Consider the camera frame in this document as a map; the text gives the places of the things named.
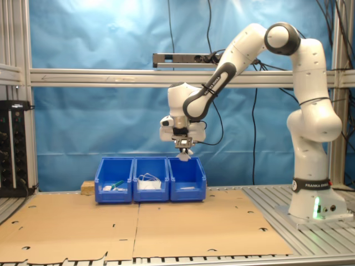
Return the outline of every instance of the metal grating floor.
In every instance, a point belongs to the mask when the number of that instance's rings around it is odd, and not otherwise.
[[[178,258],[136,258],[128,261],[105,262],[64,261],[48,266],[116,266],[132,264],[167,265],[355,265],[355,222],[336,222],[307,225],[299,230],[285,222],[274,210],[275,206],[288,205],[291,201],[291,186],[241,186],[210,187],[209,190],[242,189],[261,210],[267,221],[285,239],[293,255],[235,256],[235,257],[178,257]],[[338,191],[355,211],[355,193]],[[0,198],[0,221],[12,212],[22,199]],[[27,263],[0,263],[0,266],[27,266]]]

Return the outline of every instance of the green status light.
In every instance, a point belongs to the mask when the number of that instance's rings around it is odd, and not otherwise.
[[[316,197],[316,199],[315,199],[315,207],[313,209],[313,219],[317,219],[319,204],[320,204],[320,198]]]

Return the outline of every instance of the green object in bin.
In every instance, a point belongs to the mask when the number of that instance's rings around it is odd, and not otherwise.
[[[111,186],[111,190],[113,190],[115,187],[118,187],[119,185],[122,185],[123,183],[124,183],[123,180],[118,181],[116,184],[113,184],[113,185]]]

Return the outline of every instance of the small wooden block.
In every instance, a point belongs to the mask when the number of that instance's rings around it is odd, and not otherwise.
[[[81,195],[93,195],[95,194],[95,183],[94,181],[84,181],[82,184]]]

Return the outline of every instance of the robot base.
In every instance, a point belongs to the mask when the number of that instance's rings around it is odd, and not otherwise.
[[[353,220],[353,213],[347,209],[345,199],[333,189],[294,192],[290,206],[277,206],[275,210],[297,229],[302,224]]]
[[[298,218],[296,216],[293,216],[289,214],[288,212],[289,206],[275,206],[275,211],[290,225],[295,227],[297,230],[299,229],[304,229],[301,228],[302,225],[307,225],[307,224],[319,224],[319,223],[331,223],[331,222],[344,222],[344,221],[353,221],[353,213],[352,211],[348,210],[347,213],[344,214],[339,214],[337,216],[332,216],[332,217],[325,217],[324,219],[302,219]]]

